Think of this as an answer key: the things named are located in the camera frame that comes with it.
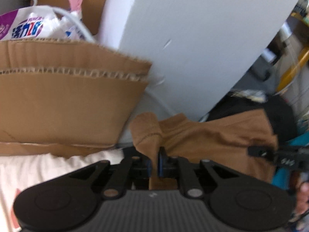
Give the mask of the person's right hand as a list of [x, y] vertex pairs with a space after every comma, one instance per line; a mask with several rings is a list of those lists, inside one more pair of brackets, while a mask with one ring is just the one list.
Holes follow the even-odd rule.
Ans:
[[296, 193], [296, 213], [301, 215], [308, 210], [308, 199], [309, 199], [309, 184], [303, 182], [299, 186]]

